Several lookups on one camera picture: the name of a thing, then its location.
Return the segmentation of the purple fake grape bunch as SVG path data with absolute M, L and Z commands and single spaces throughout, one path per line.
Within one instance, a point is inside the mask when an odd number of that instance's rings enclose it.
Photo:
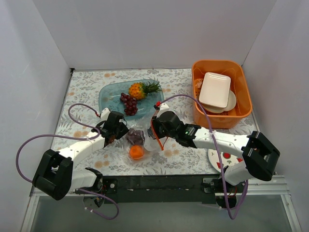
M 124 112 L 127 116 L 134 116 L 137 113 L 137 100 L 135 98 L 125 93 L 121 93 L 120 101 L 124 105 Z
M 131 145 L 143 145 L 145 142 L 144 132 L 142 130 L 130 128 L 126 134 L 126 140 Z

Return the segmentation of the clear zip top bag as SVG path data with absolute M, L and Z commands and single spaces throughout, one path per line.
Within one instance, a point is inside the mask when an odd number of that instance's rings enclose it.
M 149 113 L 129 125 L 124 136 L 124 151 L 130 162 L 142 161 L 164 150 L 168 138 L 159 138 L 159 133 L 154 133 L 152 119 L 156 116 L 157 112 Z

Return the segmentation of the fake pineapple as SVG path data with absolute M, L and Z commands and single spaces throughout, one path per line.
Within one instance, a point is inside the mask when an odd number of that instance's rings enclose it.
M 157 82 L 136 82 L 129 89 L 128 94 L 136 100 L 143 100 L 148 95 L 161 92 L 161 86 Z

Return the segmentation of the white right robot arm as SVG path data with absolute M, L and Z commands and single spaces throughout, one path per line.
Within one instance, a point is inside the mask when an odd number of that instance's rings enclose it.
M 172 111 L 153 116 L 149 132 L 157 141 L 172 138 L 184 147 L 210 149 L 241 158 L 241 162 L 224 167 L 222 178 L 218 180 L 219 188 L 224 192 L 251 178 L 270 181 L 280 157 L 279 150 L 259 131 L 250 135 L 210 131 L 199 125 L 183 123 Z

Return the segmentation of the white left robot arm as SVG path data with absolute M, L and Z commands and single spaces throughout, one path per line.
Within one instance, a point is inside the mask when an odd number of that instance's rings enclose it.
M 102 121 L 86 136 L 59 151 L 45 151 L 33 177 L 32 185 L 55 200 L 61 200 L 70 191 L 83 189 L 98 193 L 103 187 L 103 174 L 93 168 L 75 170 L 92 153 L 119 140 L 127 132 L 124 115 L 105 108 Z

